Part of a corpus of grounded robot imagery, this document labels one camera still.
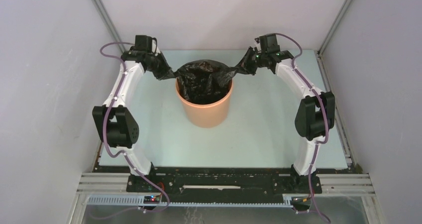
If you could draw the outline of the black plastic trash bag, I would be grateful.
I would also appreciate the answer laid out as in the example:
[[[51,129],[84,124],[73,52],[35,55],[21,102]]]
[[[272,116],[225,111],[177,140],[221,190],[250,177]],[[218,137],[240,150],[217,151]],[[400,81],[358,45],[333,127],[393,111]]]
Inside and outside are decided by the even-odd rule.
[[[188,62],[175,72],[182,98],[197,105],[208,105],[224,98],[229,84],[238,74],[254,75],[255,69],[246,65],[247,59],[256,57],[253,48],[248,48],[235,66],[210,59]]]

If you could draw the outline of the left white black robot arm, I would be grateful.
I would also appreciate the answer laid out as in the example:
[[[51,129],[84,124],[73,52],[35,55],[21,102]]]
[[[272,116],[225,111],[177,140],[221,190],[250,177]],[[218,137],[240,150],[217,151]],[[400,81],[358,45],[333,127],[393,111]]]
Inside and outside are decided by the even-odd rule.
[[[155,37],[137,35],[134,43],[128,43],[130,49],[116,56],[106,54],[105,44],[100,49],[101,55],[119,62],[119,73],[110,95],[101,106],[92,111],[94,122],[111,158],[122,156],[132,175],[140,176],[138,186],[145,192],[152,192],[157,187],[157,178],[150,173],[152,162],[141,151],[136,154],[136,143],[140,128],[129,110],[132,97],[145,72],[151,72],[158,80],[172,79],[174,73],[158,48]]]

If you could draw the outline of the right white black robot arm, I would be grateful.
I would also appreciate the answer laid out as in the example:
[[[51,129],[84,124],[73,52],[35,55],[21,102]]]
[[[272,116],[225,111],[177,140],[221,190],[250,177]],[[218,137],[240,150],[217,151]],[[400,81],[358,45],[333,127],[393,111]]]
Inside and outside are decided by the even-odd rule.
[[[318,88],[301,71],[297,64],[297,59],[303,54],[300,44],[290,39],[299,48],[299,53],[292,55],[281,49],[278,36],[279,33],[269,33],[257,37],[241,67],[249,74],[255,74],[258,68],[268,68],[300,100],[294,125],[301,143],[293,163],[296,176],[290,178],[289,185],[295,193],[302,193],[310,185],[305,175],[310,176],[316,171],[319,148],[328,142],[329,131],[334,127],[335,96]]]

